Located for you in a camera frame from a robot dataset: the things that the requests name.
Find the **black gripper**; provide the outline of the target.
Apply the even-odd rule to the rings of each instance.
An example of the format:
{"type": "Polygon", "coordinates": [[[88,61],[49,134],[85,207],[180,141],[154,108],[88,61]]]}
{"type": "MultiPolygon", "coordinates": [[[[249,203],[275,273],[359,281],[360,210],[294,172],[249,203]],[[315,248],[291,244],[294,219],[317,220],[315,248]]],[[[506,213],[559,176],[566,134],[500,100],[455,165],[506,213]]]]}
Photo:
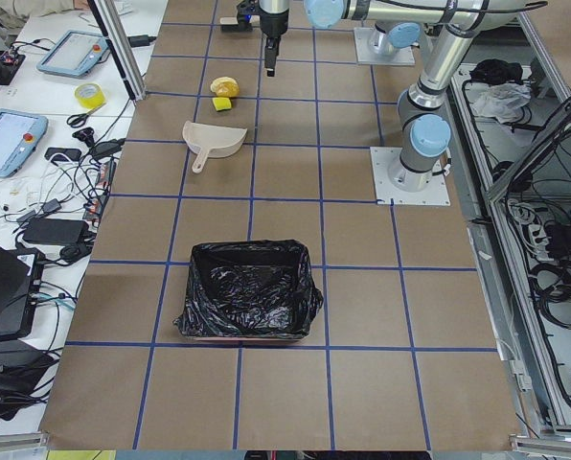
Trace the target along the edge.
{"type": "Polygon", "coordinates": [[[280,38],[287,31],[287,11],[268,12],[260,10],[262,32],[267,36],[264,44],[264,69],[268,77],[276,74],[280,38]]]}

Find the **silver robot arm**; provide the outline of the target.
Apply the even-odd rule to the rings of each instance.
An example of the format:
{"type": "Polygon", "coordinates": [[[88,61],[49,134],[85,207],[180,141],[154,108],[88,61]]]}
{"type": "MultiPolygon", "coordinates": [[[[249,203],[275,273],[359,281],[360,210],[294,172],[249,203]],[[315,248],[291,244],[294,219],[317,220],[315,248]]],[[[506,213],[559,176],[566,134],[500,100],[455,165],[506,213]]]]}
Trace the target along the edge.
{"type": "Polygon", "coordinates": [[[308,21],[318,29],[329,29],[340,20],[366,18],[443,27],[417,82],[398,102],[403,146],[388,175],[395,187],[416,193],[427,187],[435,163],[450,142],[451,128],[437,111],[473,39],[521,12],[547,5],[546,1],[306,1],[304,8],[308,21]]]}
{"type": "MultiPolygon", "coordinates": [[[[257,15],[265,35],[264,69],[269,77],[275,75],[282,36],[289,19],[287,1],[256,2],[257,15]]],[[[304,10],[310,24],[319,29],[329,29],[343,18],[353,21],[365,19],[370,10],[368,1],[358,1],[349,12],[347,1],[306,1],[304,10]]],[[[419,41],[421,26],[404,20],[377,20],[372,27],[354,28],[356,61],[366,65],[412,66],[415,64],[412,46],[419,41]]]]}

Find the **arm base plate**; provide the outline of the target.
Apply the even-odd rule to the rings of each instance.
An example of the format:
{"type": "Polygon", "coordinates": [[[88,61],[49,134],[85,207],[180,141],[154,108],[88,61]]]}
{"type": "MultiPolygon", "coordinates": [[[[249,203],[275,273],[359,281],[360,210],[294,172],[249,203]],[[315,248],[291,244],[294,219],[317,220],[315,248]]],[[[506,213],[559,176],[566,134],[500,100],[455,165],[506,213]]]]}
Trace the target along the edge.
{"type": "Polygon", "coordinates": [[[355,28],[356,61],[363,65],[413,67],[415,58],[411,46],[398,48],[375,28],[355,28]]]}
{"type": "Polygon", "coordinates": [[[430,172],[410,172],[400,162],[401,148],[371,147],[376,204],[396,206],[450,205],[444,168],[437,160],[430,172]]]}

